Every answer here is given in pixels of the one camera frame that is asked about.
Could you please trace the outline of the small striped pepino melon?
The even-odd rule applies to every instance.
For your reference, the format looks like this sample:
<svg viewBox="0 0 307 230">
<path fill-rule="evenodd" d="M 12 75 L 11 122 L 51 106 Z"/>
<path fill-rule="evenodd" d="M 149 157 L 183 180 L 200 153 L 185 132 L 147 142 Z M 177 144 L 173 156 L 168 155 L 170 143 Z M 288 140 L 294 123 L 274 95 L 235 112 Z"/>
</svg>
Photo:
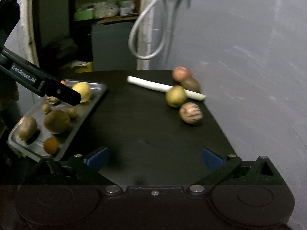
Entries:
<svg viewBox="0 0 307 230">
<path fill-rule="evenodd" d="M 179 110 L 180 118 L 188 124 L 196 124 L 203 118 L 203 113 L 196 103 L 187 102 Z"/>
</svg>

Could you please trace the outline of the green box on shelf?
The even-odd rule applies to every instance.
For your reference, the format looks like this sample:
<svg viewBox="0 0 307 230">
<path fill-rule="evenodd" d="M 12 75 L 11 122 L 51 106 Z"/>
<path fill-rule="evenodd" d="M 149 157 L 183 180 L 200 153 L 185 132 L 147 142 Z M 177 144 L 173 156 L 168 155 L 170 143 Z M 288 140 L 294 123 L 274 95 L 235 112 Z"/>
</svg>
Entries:
<svg viewBox="0 0 307 230">
<path fill-rule="evenodd" d="M 75 21 L 91 20 L 95 18 L 95 9 L 87 8 L 81 9 L 74 13 Z"/>
</svg>

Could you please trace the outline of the small orange tangerine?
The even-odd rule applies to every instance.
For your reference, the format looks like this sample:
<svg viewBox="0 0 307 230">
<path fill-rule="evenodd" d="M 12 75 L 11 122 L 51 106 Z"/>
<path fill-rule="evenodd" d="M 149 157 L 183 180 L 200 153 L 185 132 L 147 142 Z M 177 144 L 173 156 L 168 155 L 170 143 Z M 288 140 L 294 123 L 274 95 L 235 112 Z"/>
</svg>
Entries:
<svg viewBox="0 0 307 230">
<path fill-rule="evenodd" d="M 43 149 L 48 154 L 55 154 L 59 150 L 59 143 L 55 137 L 48 138 L 44 144 Z"/>
</svg>

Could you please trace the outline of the large yellow round fruit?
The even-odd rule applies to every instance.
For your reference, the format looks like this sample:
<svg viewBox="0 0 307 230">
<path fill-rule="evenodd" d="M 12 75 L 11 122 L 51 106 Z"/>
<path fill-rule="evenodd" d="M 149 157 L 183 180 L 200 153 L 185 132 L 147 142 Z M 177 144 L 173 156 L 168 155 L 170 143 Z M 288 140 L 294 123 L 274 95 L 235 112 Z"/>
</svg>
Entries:
<svg viewBox="0 0 307 230">
<path fill-rule="evenodd" d="M 92 96 L 90 86 L 87 83 L 77 83 L 72 87 L 72 89 L 81 95 L 81 103 L 89 101 Z"/>
</svg>

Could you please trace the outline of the black table mat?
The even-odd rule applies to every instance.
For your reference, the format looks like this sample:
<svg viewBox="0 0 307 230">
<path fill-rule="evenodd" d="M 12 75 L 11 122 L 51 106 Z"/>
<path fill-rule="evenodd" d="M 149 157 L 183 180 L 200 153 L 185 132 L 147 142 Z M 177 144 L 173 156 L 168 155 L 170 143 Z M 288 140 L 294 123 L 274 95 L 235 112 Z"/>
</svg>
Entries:
<svg viewBox="0 0 307 230">
<path fill-rule="evenodd" d="M 234 152 L 203 103 L 196 125 L 181 120 L 162 92 L 127 82 L 129 76 L 173 84 L 170 71 L 101 71 L 70 74 L 68 79 L 103 83 L 102 95 L 63 157 L 85 157 L 107 148 L 100 173 L 116 184 L 189 185 L 208 174 L 203 148 L 225 157 Z"/>
</svg>

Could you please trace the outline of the red apple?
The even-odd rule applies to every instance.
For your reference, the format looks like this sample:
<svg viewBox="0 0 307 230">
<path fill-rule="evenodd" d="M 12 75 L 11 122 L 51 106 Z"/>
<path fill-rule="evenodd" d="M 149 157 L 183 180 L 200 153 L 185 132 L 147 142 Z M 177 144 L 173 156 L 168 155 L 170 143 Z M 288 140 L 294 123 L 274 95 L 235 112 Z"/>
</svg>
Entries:
<svg viewBox="0 0 307 230">
<path fill-rule="evenodd" d="M 192 77 L 192 74 L 186 67 L 176 67 L 172 72 L 172 77 L 176 82 L 180 83 L 185 78 Z"/>
</svg>

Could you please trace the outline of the yellow green pear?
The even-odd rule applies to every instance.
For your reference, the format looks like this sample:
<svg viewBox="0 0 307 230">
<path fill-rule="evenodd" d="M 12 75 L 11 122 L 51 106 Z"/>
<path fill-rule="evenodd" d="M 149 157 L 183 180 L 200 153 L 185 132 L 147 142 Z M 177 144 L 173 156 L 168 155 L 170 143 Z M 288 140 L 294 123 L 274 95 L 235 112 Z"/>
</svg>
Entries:
<svg viewBox="0 0 307 230">
<path fill-rule="evenodd" d="M 168 106 L 177 108 L 185 103 L 187 95 L 181 86 L 174 86 L 165 95 Z"/>
</svg>

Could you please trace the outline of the white leek stalk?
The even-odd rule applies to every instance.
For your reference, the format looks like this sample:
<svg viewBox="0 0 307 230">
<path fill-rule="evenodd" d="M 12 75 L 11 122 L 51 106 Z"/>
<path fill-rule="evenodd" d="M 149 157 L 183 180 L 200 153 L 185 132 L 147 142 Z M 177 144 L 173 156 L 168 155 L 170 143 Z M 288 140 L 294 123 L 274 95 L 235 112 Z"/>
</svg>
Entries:
<svg viewBox="0 0 307 230">
<path fill-rule="evenodd" d="M 137 85 L 140 87 L 144 87 L 144 88 L 159 91 L 159 92 L 165 92 L 165 93 L 173 88 L 173 86 L 170 86 L 170 85 L 156 83 L 153 81 L 144 80 L 144 79 L 134 77 L 134 76 L 128 76 L 126 81 L 133 85 Z M 194 92 L 194 91 L 190 91 L 186 89 L 184 91 L 185 91 L 186 96 L 193 100 L 203 101 L 207 97 L 206 95 L 198 93 L 198 92 Z"/>
</svg>

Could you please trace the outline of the brown oval kiwi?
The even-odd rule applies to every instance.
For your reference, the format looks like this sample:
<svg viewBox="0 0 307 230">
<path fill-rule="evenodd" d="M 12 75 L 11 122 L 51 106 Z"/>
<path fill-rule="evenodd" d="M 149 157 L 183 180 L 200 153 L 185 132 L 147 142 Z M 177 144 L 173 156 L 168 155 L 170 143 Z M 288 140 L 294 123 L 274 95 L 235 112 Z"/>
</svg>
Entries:
<svg viewBox="0 0 307 230">
<path fill-rule="evenodd" d="M 70 117 L 62 110 L 51 111 L 45 117 L 44 126 L 53 134 L 63 133 L 71 127 Z"/>
</svg>

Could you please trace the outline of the yellow container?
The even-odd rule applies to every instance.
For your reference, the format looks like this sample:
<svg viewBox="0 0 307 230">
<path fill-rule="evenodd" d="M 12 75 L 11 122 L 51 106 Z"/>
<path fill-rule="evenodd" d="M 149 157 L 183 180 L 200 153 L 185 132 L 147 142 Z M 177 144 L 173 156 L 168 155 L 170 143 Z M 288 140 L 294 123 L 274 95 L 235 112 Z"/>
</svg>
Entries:
<svg viewBox="0 0 307 230">
<path fill-rule="evenodd" d="M 89 72 L 93 72 L 94 68 L 93 68 L 93 62 L 86 62 L 86 63 L 81 63 L 78 65 L 75 65 L 72 68 L 74 73 L 89 73 Z"/>
</svg>

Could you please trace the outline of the dark grey cabinet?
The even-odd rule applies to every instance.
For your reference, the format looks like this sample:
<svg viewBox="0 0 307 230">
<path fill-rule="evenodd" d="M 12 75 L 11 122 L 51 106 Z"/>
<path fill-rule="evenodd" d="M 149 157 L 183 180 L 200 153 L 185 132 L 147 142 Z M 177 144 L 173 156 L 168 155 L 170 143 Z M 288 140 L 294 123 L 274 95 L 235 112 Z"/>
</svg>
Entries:
<svg viewBox="0 0 307 230">
<path fill-rule="evenodd" d="M 135 70 L 137 60 L 128 46 L 133 23 L 118 22 L 92 27 L 93 67 L 95 71 Z"/>
</svg>

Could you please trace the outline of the large striped pepino melon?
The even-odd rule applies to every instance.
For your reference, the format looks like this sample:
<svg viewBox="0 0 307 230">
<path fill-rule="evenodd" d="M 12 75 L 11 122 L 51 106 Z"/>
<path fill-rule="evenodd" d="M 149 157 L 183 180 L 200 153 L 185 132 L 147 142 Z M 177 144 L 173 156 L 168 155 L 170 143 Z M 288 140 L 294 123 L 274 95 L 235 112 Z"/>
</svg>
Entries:
<svg viewBox="0 0 307 230">
<path fill-rule="evenodd" d="M 60 100 L 55 98 L 55 97 L 45 97 L 47 99 L 47 101 L 50 103 L 50 104 L 56 104 L 58 103 Z"/>
</svg>

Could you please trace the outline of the silver metal tray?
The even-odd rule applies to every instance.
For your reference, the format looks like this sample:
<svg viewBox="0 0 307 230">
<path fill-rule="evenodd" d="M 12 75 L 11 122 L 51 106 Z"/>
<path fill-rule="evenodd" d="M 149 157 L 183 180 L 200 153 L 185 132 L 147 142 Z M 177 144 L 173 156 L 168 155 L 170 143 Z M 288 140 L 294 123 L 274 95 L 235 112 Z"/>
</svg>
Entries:
<svg viewBox="0 0 307 230">
<path fill-rule="evenodd" d="M 62 101 L 52 103 L 47 96 L 39 99 L 14 126 L 8 137 L 8 145 L 37 162 L 48 157 L 61 160 L 82 123 L 107 90 L 103 83 L 87 84 L 89 100 L 77 106 Z M 53 154 L 44 149 L 44 143 L 49 138 L 55 138 L 59 145 Z"/>
</svg>

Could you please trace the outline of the small brown round fruit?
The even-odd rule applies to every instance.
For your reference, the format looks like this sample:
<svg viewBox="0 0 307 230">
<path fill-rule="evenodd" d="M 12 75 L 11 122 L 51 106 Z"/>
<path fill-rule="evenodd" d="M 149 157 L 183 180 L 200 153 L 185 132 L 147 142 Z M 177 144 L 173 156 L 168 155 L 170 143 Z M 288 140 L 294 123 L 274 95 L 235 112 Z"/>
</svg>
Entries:
<svg viewBox="0 0 307 230">
<path fill-rule="evenodd" d="M 68 108 L 67 113 L 70 118 L 76 118 L 77 117 L 77 110 L 75 108 Z"/>
<path fill-rule="evenodd" d="M 49 103 L 45 103 L 42 105 L 42 111 L 45 114 L 48 114 L 51 111 L 51 105 Z"/>
</svg>

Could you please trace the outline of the kiwi with sticker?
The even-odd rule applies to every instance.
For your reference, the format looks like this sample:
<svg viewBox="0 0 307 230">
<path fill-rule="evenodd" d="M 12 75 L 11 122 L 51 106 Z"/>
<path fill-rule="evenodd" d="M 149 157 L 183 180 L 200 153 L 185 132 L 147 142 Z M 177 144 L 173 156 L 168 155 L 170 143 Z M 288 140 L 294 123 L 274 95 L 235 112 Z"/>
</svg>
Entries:
<svg viewBox="0 0 307 230">
<path fill-rule="evenodd" d="M 17 133 L 22 141 L 32 137 L 37 129 L 37 122 L 32 116 L 25 116 L 20 119 L 17 127 Z"/>
</svg>

